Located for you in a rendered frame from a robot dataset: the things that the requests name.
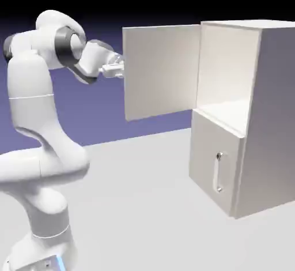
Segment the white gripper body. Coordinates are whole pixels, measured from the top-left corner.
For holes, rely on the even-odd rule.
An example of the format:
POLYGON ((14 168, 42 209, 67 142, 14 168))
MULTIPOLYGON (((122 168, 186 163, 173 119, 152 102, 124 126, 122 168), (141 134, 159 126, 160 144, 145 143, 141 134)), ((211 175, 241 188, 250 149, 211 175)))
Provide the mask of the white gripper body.
POLYGON ((105 78, 124 78, 124 63, 103 65, 99 71, 105 78))

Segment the white cabinet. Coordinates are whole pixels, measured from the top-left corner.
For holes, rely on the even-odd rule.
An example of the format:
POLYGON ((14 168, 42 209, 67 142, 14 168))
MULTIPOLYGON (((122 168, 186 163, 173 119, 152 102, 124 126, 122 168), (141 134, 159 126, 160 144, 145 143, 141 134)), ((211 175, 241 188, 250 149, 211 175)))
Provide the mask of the white cabinet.
POLYGON ((234 218, 295 200, 295 21, 202 22, 196 108, 245 137, 234 218))

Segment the small white cabinet door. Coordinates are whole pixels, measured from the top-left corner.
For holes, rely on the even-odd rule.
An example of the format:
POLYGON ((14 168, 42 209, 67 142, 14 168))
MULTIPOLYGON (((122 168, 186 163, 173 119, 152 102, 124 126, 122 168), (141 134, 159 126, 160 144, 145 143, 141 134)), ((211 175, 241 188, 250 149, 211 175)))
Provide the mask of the small white cabinet door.
POLYGON ((190 178, 228 215, 235 215, 245 137, 200 109, 192 111, 190 178), (220 161, 220 193, 213 189, 214 161, 220 161))

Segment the large white cabinet door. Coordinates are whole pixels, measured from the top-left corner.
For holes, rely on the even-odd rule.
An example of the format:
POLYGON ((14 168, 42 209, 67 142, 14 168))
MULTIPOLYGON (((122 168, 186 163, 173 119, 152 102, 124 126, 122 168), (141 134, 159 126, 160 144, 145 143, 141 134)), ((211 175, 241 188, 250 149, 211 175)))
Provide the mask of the large white cabinet door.
POLYGON ((125 27, 124 113, 127 121, 195 107, 201 27, 125 27))

